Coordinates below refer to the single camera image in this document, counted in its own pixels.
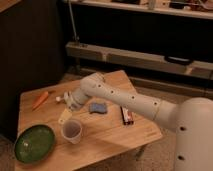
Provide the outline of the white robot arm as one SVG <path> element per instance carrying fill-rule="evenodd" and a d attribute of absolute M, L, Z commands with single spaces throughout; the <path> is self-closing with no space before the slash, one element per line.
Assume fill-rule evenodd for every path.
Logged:
<path fill-rule="evenodd" d="M 111 101 L 174 131 L 174 171 L 213 171 L 213 100 L 195 97 L 175 104 L 113 87 L 100 73 L 82 78 L 75 90 L 57 100 L 77 111 L 92 97 Z"/>

